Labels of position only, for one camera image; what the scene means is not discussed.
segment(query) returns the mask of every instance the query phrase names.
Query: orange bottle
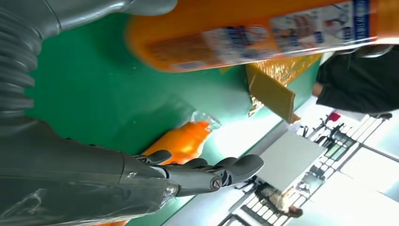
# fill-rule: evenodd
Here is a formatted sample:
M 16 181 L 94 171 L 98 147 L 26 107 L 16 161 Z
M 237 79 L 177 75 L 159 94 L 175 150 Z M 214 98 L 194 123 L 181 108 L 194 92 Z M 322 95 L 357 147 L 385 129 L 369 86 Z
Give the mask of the orange bottle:
M 125 226 L 128 222 L 129 222 L 128 220 L 124 220 L 124 221 L 119 221 L 119 222 L 98 224 L 98 225 L 93 225 L 93 226 Z
M 179 0 L 161 16 L 136 16 L 132 51 L 163 71 L 399 42 L 398 0 Z
M 220 123 L 210 115 L 194 112 L 190 122 L 166 133 L 151 145 L 143 155 L 150 155 L 159 150 L 168 150 L 172 153 L 172 158 L 164 162 L 164 165 L 184 164 L 201 155 L 207 137 L 212 130 L 219 127 Z

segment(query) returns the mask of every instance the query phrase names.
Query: product label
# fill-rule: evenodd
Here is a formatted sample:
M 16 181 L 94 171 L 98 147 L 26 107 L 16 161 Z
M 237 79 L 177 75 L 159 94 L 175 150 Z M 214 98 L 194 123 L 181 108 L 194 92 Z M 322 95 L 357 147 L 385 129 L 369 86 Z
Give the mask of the product label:
M 152 55 L 178 71 L 242 64 L 367 42 L 371 0 L 343 1 L 284 16 L 162 40 Z
M 367 41 L 369 13 L 369 0 L 355 0 L 274 17 L 270 25 L 280 51 L 289 54 Z

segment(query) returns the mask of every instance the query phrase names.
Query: brown cardboard flap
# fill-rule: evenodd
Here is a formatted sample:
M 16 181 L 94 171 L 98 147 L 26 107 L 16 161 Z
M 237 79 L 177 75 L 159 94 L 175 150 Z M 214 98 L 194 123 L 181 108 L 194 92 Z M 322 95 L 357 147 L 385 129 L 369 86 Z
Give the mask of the brown cardboard flap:
M 252 96 L 287 122 L 294 123 L 299 120 L 299 117 L 293 114 L 295 93 L 264 75 L 256 67 L 247 65 L 247 76 Z

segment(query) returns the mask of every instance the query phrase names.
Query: black jacket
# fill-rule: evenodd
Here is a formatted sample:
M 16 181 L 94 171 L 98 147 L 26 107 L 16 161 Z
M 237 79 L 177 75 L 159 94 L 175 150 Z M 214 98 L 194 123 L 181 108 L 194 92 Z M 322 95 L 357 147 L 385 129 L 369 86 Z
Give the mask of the black jacket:
M 318 104 L 361 112 L 399 109 L 399 48 L 377 58 L 337 55 L 320 67 Z

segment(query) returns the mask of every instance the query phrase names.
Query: green table surface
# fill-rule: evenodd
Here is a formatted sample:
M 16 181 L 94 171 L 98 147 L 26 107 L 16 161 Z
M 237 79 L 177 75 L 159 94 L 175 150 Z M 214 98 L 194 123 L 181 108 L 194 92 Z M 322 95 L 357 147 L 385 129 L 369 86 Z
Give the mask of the green table surface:
M 62 137 L 139 154 L 168 130 L 187 122 L 195 110 L 210 113 L 222 127 L 204 146 L 202 157 L 216 163 L 240 156 L 269 128 L 270 110 L 248 118 L 251 108 L 244 66 L 190 73 L 156 71 L 127 51 L 123 31 L 128 16 L 115 14 L 46 40 L 28 114 L 46 120 Z M 318 65 L 288 87 L 295 108 L 311 95 Z M 191 197 L 174 199 L 154 215 L 129 226 L 160 226 Z

